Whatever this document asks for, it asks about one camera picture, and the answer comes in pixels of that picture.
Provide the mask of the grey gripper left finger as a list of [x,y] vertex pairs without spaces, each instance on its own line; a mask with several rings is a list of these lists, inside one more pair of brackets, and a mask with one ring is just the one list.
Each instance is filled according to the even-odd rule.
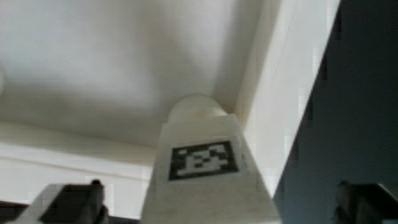
[[108,224],[101,181],[50,184],[11,224]]

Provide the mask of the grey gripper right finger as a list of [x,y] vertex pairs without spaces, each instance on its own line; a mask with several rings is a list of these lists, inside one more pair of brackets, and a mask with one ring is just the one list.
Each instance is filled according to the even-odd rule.
[[343,181],[332,220],[334,224],[398,224],[398,185]]

